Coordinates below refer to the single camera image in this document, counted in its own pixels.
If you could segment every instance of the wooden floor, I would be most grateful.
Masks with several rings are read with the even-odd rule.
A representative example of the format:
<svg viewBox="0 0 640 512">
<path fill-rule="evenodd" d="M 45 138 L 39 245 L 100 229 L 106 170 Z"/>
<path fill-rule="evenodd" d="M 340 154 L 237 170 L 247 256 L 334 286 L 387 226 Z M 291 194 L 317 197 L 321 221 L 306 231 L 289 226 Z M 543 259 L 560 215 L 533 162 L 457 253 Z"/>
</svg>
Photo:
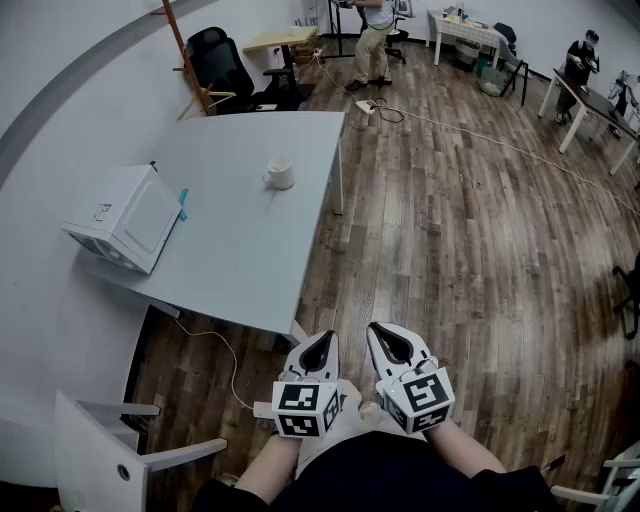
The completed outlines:
<svg viewBox="0 0 640 512">
<path fill-rule="evenodd" d="M 568 126 L 553 122 L 552 107 L 543 120 L 536 115 L 546 82 L 529 82 L 521 108 L 521 80 L 513 96 L 492 98 L 448 54 L 434 67 L 433 49 L 402 49 L 408 63 L 392 61 L 393 86 L 369 87 L 359 99 L 383 96 L 390 106 L 534 152 L 640 211 L 631 165 L 614 177 L 607 172 L 623 143 L 608 133 L 590 142 L 592 125 L 584 122 L 566 154 L 558 152 Z M 326 69 L 346 83 L 353 61 L 327 61 Z M 315 64 L 302 78 L 318 84 L 309 110 L 348 116 L 345 212 L 325 208 L 300 324 L 308 333 L 337 331 L 342 376 L 365 398 L 374 397 L 376 379 L 367 324 L 392 321 L 420 333 L 449 372 L 453 418 L 466 432 L 509 469 L 566 453 L 548 482 L 595 491 L 602 461 L 640 432 L 632 414 L 636 380 L 625 370 L 627 360 L 639 361 L 638 342 L 625 340 L 611 311 L 626 293 L 611 269 L 632 266 L 640 217 L 593 186 L 486 140 L 414 118 L 368 117 Z M 282 338 L 194 315 L 184 322 L 227 337 L 238 354 L 242 399 L 269 399 L 287 351 Z M 150 312 L 141 343 L 134 401 L 162 407 L 148 451 L 229 441 L 215 459 L 153 476 L 150 509 L 184 511 L 207 478 L 242 473 L 270 426 L 235 401 L 233 358 L 217 339 L 189 339 Z"/>
</svg>

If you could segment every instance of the cable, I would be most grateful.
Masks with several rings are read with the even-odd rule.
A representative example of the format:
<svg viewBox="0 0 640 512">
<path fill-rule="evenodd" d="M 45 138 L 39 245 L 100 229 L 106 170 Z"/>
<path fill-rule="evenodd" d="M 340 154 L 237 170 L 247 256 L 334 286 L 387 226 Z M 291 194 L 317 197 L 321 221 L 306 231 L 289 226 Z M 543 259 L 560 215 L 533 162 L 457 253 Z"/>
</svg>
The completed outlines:
<svg viewBox="0 0 640 512">
<path fill-rule="evenodd" d="M 253 411 L 253 407 L 249 407 L 242 400 L 240 400 L 240 398 L 238 397 L 238 394 L 236 393 L 235 380 L 236 380 L 236 372 L 238 371 L 238 358 L 236 357 L 236 353 L 233 351 L 233 349 L 231 348 L 231 345 L 229 345 L 229 342 L 224 338 L 224 336 L 222 334 L 219 334 L 219 333 L 215 332 L 215 331 L 199 332 L 199 333 L 194 334 L 194 333 L 191 333 L 191 332 L 187 331 L 184 328 L 184 326 L 180 322 L 178 322 L 178 320 L 176 318 L 174 318 L 174 321 L 180 326 L 180 329 L 182 329 L 189 336 L 205 336 L 207 334 L 213 334 L 214 336 L 217 336 L 222 341 L 224 341 L 224 344 L 227 346 L 227 348 L 229 350 L 231 350 L 231 353 L 233 354 L 233 373 L 231 374 L 231 391 L 233 392 L 233 396 L 235 396 L 236 400 L 238 402 L 240 402 L 242 405 L 244 405 L 247 409 L 251 409 Z"/>
<path fill-rule="evenodd" d="M 392 110 L 394 112 L 399 112 L 401 114 L 405 114 L 407 116 L 411 116 L 411 117 L 415 117 L 416 119 L 422 119 L 423 121 L 427 121 L 428 123 L 431 124 L 437 124 L 439 126 L 444 126 L 446 128 L 451 128 L 452 130 L 457 130 L 459 132 L 464 132 L 464 133 L 468 133 L 469 135 L 473 135 L 474 137 L 479 137 L 481 139 L 485 139 L 488 140 L 489 142 L 493 142 L 494 144 L 499 144 L 500 146 L 504 146 L 506 148 L 512 149 L 513 151 L 517 151 L 518 153 L 522 153 L 523 155 L 527 155 L 530 156 L 531 158 L 534 158 L 536 160 L 539 160 L 541 162 L 544 162 L 545 164 L 551 165 L 553 167 L 556 167 L 557 169 L 560 169 L 563 172 L 566 172 L 567 174 L 571 174 L 574 178 L 579 179 L 580 181 L 583 181 L 585 183 L 588 183 L 589 185 L 594 186 L 597 189 L 602 190 L 603 192 L 606 192 L 607 194 L 609 194 L 613 199 L 615 199 L 616 201 L 618 201 L 622 206 L 624 206 L 625 208 L 627 208 L 630 212 L 636 214 L 638 217 L 640 217 L 640 213 L 638 213 L 636 210 L 634 210 L 633 208 L 631 208 L 631 206 L 629 206 L 627 203 L 625 203 L 622 199 L 620 199 L 618 196 L 616 196 L 613 192 L 609 192 L 607 189 L 602 188 L 600 185 L 594 183 L 593 181 L 590 181 L 586 178 L 583 178 L 582 176 L 579 176 L 578 174 L 576 174 L 573 171 L 570 171 L 569 169 L 566 169 L 564 167 L 562 167 L 560 164 L 556 164 L 553 162 L 549 162 L 548 160 L 545 160 L 542 157 L 536 156 L 533 153 L 529 153 L 528 151 L 525 151 L 523 149 L 518 149 L 518 148 L 514 148 L 513 146 L 510 146 L 509 144 L 506 144 L 504 142 L 500 142 L 498 140 L 492 139 L 491 137 L 488 137 L 486 135 L 481 135 L 479 133 L 474 133 L 470 130 L 465 130 L 464 128 L 458 128 L 457 126 L 451 126 L 450 124 L 446 124 L 446 123 L 441 123 L 439 121 L 434 121 L 432 119 L 429 119 L 428 117 L 422 117 L 422 116 L 418 116 L 416 114 L 412 114 L 411 112 L 405 112 L 404 110 L 400 110 L 397 108 L 391 108 L 391 107 L 387 107 L 384 105 L 376 105 L 378 108 L 384 108 L 387 110 Z"/>
<path fill-rule="evenodd" d="M 378 114 L 380 114 L 380 117 L 382 118 L 383 121 L 386 121 L 387 123 L 393 123 L 393 124 L 400 124 L 402 121 L 404 121 L 404 114 L 402 112 L 397 112 L 398 114 L 400 114 L 400 119 L 398 119 L 397 121 L 394 121 L 393 119 L 389 119 L 388 117 L 384 117 L 382 115 L 382 107 L 387 108 L 389 110 L 391 110 L 389 107 L 387 107 L 386 105 L 380 105 L 378 103 L 378 100 L 382 100 L 385 103 L 388 103 L 386 99 L 384 99 L 383 97 L 380 98 L 374 98 L 374 102 L 375 102 L 375 106 L 378 107 Z"/>
<path fill-rule="evenodd" d="M 336 83 L 336 81 L 333 79 L 333 77 L 329 74 L 329 72 L 326 69 L 324 69 L 322 66 L 320 66 L 320 62 L 318 62 L 318 66 L 320 67 L 320 69 L 322 69 L 322 71 L 324 71 L 326 73 L 326 75 L 329 78 L 331 78 L 331 81 L 336 85 L 336 87 L 338 87 L 344 93 L 346 93 L 349 96 L 351 96 L 353 98 L 353 100 L 357 102 L 357 99 L 353 94 L 351 94 L 350 92 L 346 91 L 342 86 L 338 85 Z M 638 211 L 636 211 L 633 208 L 631 208 L 631 206 L 629 206 L 627 203 L 625 203 L 622 199 L 620 199 L 618 196 L 616 196 L 613 192 L 609 192 L 607 189 L 601 187 L 600 185 L 594 183 L 593 181 L 590 181 L 590 180 L 588 180 L 586 178 L 583 178 L 582 176 L 579 176 L 578 174 L 576 174 L 573 171 L 570 171 L 569 169 L 566 169 L 566 168 L 562 167 L 560 164 L 556 164 L 554 162 L 549 162 L 548 160 L 545 160 L 542 157 L 536 156 L 533 153 L 529 153 L 528 151 L 525 151 L 523 149 L 515 148 L 515 147 L 510 146 L 509 144 L 506 144 L 504 142 L 500 142 L 498 140 L 492 139 L 491 137 L 488 137 L 487 135 L 482 135 L 480 133 L 472 132 L 471 130 L 465 130 L 464 128 L 459 128 L 457 126 L 452 126 L 452 125 L 447 124 L 447 123 L 441 123 L 440 121 L 434 121 L 433 119 L 429 119 L 428 117 L 419 116 L 419 115 L 416 115 L 416 114 L 412 114 L 411 112 L 406 112 L 404 110 L 400 110 L 400 109 L 397 109 L 397 108 L 387 107 L 386 105 L 380 105 L 378 103 L 375 103 L 374 107 L 376 107 L 378 109 L 391 110 L 392 112 L 397 112 L 399 114 L 404 114 L 404 115 L 407 115 L 407 116 L 410 116 L 410 117 L 415 117 L 416 119 L 421 119 L 421 120 L 427 121 L 428 123 L 431 123 L 431 124 L 436 124 L 438 126 L 444 126 L 445 128 L 451 128 L 452 130 L 456 130 L 456 131 L 459 131 L 459 132 L 468 133 L 469 135 L 473 135 L 474 137 L 479 137 L 481 139 L 488 140 L 489 142 L 493 142 L 494 144 L 498 144 L 500 146 L 504 146 L 506 148 L 509 148 L 509 149 L 511 149 L 513 151 L 517 151 L 518 153 L 522 153 L 523 155 L 530 156 L 531 158 L 533 158 L 535 160 L 539 160 L 540 162 L 544 162 L 547 165 L 550 165 L 552 167 L 560 169 L 562 172 L 566 172 L 567 174 L 570 174 L 574 178 L 576 178 L 576 179 L 578 179 L 578 180 L 580 180 L 580 181 L 582 181 L 584 183 L 587 183 L 588 185 L 591 185 L 591 186 L 601 190 L 602 192 L 605 192 L 605 193 L 609 194 L 615 201 L 620 203 L 622 206 L 624 206 L 631 213 L 633 213 L 633 214 L 637 215 L 638 217 L 640 217 L 640 213 Z"/>
</svg>

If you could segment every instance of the white wall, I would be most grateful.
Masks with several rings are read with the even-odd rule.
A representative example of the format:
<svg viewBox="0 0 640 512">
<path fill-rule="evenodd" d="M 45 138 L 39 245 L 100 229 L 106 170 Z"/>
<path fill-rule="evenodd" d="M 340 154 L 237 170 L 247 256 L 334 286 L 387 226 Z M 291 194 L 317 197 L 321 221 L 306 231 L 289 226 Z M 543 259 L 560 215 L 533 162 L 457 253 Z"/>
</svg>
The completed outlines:
<svg viewBox="0 0 640 512">
<path fill-rule="evenodd" d="M 219 26 L 240 48 L 288 26 L 302 9 L 299 0 L 177 4 L 185 38 Z M 23 14 L 14 21 L 28 32 Z M 179 53 L 159 18 L 135 22 L 81 56 L 0 139 L 0 174 L 11 168 L 0 188 L 0 480 L 55 486 L 57 388 L 91 400 L 123 397 L 146 307 L 77 270 L 79 247 L 60 223 L 102 169 L 153 159 L 190 98 L 171 71 Z M 3 94 L 6 70 L 24 56 L 46 65 L 30 47 L 3 53 Z M 266 86 L 261 70 L 273 67 L 273 55 L 255 52 L 246 64 L 256 87 Z"/>
<path fill-rule="evenodd" d="M 60 71 L 108 35 L 161 5 L 161 0 L 0 2 L 0 62 L 13 64 L 2 77 L 0 135 Z"/>
<path fill-rule="evenodd" d="M 438 0 L 413 0 L 416 17 L 399 24 L 410 37 L 435 40 L 427 27 L 427 9 L 442 12 Z M 326 2 L 320 0 L 323 30 L 329 29 Z M 640 7 L 635 0 L 467 0 L 466 12 L 474 19 L 494 24 L 498 21 L 513 27 L 518 41 L 518 56 L 531 69 L 550 77 L 558 67 L 571 43 L 584 38 L 588 29 L 600 36 L 601 73 L 593 76 L 590 85 L 602 94 L 609 92 L 622 69 L 640 74 Z M 360 18 L 355 9 L 341 10 L 344 33 L 359 33 Z"/>
</svg>

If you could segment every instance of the white desk leg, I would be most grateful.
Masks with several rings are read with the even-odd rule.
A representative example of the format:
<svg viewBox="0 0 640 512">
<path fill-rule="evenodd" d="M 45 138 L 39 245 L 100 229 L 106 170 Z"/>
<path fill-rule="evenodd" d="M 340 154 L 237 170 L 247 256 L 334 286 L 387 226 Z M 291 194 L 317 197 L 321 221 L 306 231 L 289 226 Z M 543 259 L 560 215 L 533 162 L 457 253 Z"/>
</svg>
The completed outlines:
<svg viewBox="0 0 640 512">
<path fill-rule="evenodd" d="M 442 32 L 438 32 L 436 36 L 436 59 L 433 61 L 435 66 L 440 62 L 440 45 L 442 44 Z"/>
<path fill-rule="evenodd" d="M 595 126 L 593 127 L 593 133 L 591 134 L 591 137 L 589 137 L 589 139 L 590 140 L 595 139 L 600 133 L 601 128 L 602 128 L 602 118 L 600 116 L 596 116 L 596 122 L 595 122 Z"/>
<path fill-rule="evenodd" d="M 212 453 L 224 450 L 227 447 L 226 439 L 214 439 L 192 446 L 185 446 L 176 450 L 142 455 L 140 458 L 149 471 L 160 471 L 180 464 L 186 464 L 192 460 L 201 459 Z"/>
<path fill-rule="evenodd" d="M 551 97 L 551 91 L 558 83 L 558 77 L 554 74 L 551 79 L 551 83 L 549 84 L 549 88 L 547 89 L 547 94 L 544 96 L 544 100 L 542 102 L 542 106 L 540 107 L 540 112 L 538 112 L 538 117 L 542 117 L 544 115 L 544 110 L 547 108 L 547 103 L 549 103 L 549 98 Z"/>
<path fill-rule="evenodd" d="M 78 404 L 91 413 L 135 414 L 137 416 L 157 416 L 160 408 L 147 404 L 101 404 L 78 400 Z"/>
<path fill-rule="evenodd" d="M 307 339 L 309 339 L 307 333 L 304 332 L 304 329 L 300 327 L 300 324 L 295 320 L 293 321 L 293 325 L 291 325 L 291 332 L 289 334 L 283 334 L 283 336 L 287 338 L 289 343 L 291 343 L 294 347 L 300 345 L 301 343 L 304 343 L 305 341 L 307 341 Z"/>
<path fill-rule="evenodd" d="M 344 199 L 342 191 L 342 143 L 338 141 L 336 154 L 333 157 L 333 167 L 331 168 L 331 200 L 333 202 L 333 213 L 342 215 L 344 209 Z"/>
<path fill-rule="evenodd" d="M 496 50 L 496 53 L 493 56 L 493 64 L 491 65 L 493 69 L 496 69 L 498 67 L 498 58 L 500 57 L 499 48 L 496 48 L 495 50 Z"/>
<path fill-rule="evenodd" d="M 616 173 L 616 171 L 618 169 L 620 169 L 620 166 L 627 159 L 627 157 L 629 156 L 629 153 L 631 153 L 631 151 L 633 150 L 633 148 L 636 146 L 637 143 L 638 142 L 635 139 L 631 139 L 631 142 L 629 142 L 629 145 L 627 146 L 627 149 L 624 150 L 622 155 L 620 155 L 620 158 L 618 158 L 617 162 L 614 164 L 614 166 L 609 171 L 609 174 L 611 174 L 611 176 L 613 176 Z"/>
<path fill-rule="evenodd" d="M 564 153 L 567 150 L 567 147 L 569 146 L 571 139 L 573 139 L 573 136 L 576 134 L 576 131 L 578 130 L 578 126 L 580 126 L 580 123 L 582 122 L 582 118 L 586 113 L 587 113 L 587 109 L 584 107 L 584 105 L 580 105 L 580 110 L 578 110 L 578 113 L 576 114 L 576 118 L 573 120 L 573 123 L 571 124 L 571 128 L 569 128 L 569 133 L 567 133 L 567 136 L 564 138 L 564 141 L 562 141 L 562 146 L 560 146 L 560 153 Z"/>
</svg>

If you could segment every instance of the white table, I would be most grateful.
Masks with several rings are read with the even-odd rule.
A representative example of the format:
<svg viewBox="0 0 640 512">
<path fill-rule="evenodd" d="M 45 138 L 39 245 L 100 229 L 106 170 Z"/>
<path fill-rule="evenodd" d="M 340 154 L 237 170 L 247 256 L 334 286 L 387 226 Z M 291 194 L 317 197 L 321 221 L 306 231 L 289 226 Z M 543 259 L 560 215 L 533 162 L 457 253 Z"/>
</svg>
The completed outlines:
<svg viewBox="0 0 640 512">
<path fill-rule="evenodd" d="M 102 423 L 119 421 L 121 414 L 156 416 L 159 412 L 155 405 L 81 402 L 58 391 L 54 451 L 60 504 L 65 510 L 142 512 L 150 471 L 185 464 L 227 447 L 224 439 L 214 439 L 138 455 Z"/>
<path fill-rule="evenodd" d="M 491 48 L 495 48 L 495 54 L 493 55 L 493 67 L 498 65 L 498 57 L 500 55 L 500 41 L 502 34 L 493 27 L 482 28 L 474 27 L 468 22 L 454 22 L 449 18 L 443 18 L 442 12 L 427 11 L 428 16 L 433 18 L 436 25 L 436 58 L 434 64 L 437 66 L 440 62 L 440 46 L 442 45 L 442 34 L 449 34 L 452 36 L 468 39 L 469 41 L 475 41 L 481 45 L 486 45 Z"/>
<path fill-rule="evenodd" d="M 146 297 L 229 322 L 307 336 L 295 321 L 327 184 L 342 213 L 338 112 L 263 112 L 177 124 L 153 158 L 176 196 L 189 189 L 156 268 L 145 276 L 93 255 L 88 270 Z M 291 158 L 296 183 L 276 191 L 267 163 Z"/>
</svg>

